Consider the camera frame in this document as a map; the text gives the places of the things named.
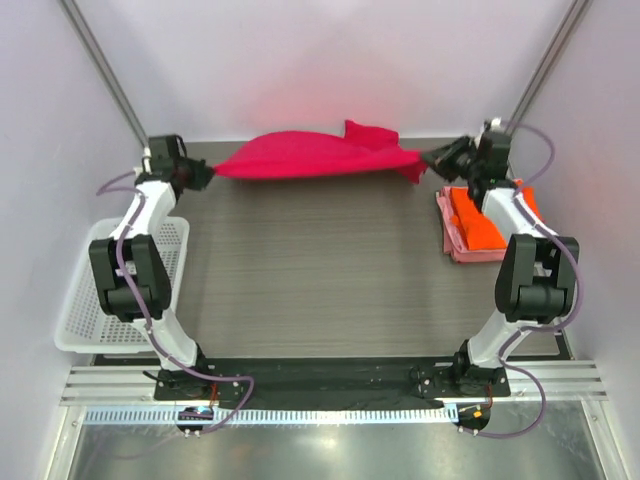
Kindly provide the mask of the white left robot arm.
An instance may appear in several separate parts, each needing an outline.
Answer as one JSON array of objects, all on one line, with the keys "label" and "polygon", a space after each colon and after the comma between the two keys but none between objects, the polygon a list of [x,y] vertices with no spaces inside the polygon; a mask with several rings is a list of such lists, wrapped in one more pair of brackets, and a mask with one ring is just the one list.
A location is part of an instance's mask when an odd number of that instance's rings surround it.
[{"label": "white left robot arm", "polygon": [[181,136],[149,138],[141,166],[107,181],[96,192],[98,196],[130,193],[133,200],[115,230],[88,248],[103,312],[143,335],[164,372],[182,370],[178,386],[193,399],[211,391],[213,375],[201,348],[185,333],[171,307],[171,281],[154,236],[182,194],[204,190],[213,176],[204,160],[187,155]]}]

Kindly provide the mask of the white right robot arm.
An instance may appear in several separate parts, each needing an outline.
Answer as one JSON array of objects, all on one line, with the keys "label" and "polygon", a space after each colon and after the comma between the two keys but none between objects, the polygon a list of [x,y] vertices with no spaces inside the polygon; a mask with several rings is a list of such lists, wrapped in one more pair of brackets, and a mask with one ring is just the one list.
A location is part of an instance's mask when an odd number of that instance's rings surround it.
[{"label": "white right robot arm", "polygon": [[421,155],[442,179],[466,182],[473,206],[506,243],[493,314],[435,376],[467,396],[500,383],[515,347],[533,332],[552,331],[553,322],[577,303],[579,244],[547,227],[527,205],[524,186],[508,176],[511,142],[500,124],[488,123],[476,137],[462,136]]}]

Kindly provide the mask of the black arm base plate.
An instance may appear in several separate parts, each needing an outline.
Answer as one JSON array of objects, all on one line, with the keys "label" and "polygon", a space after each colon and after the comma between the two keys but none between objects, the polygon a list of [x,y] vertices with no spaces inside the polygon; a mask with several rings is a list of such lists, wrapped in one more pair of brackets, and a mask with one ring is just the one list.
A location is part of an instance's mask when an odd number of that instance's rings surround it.
[{"label": "black arm base plate", "polygon": [[144,375],[155,381],[154,398],[208,401],[232,409],[255,385],[245,410],[374,411],[438,408],[444,398],[470,400],[511,394],[503,368],[484,372],[451,357],[218,358],[205,382],[183,371]]}]

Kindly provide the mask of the magenta t shirt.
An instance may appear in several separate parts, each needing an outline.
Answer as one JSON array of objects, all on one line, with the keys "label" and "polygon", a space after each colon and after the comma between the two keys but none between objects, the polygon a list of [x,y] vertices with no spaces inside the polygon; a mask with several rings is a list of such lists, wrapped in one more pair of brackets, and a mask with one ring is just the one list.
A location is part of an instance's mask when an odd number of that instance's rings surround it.
[{"label": "magenta t shirt", "polygon": [[393,170],[417,184],[427,170],[417,150],[399,144],[399,134],[378,126],[344,122],[344,134],[281,131],[256,137],[213,168],[240,180],[281,180]]}]

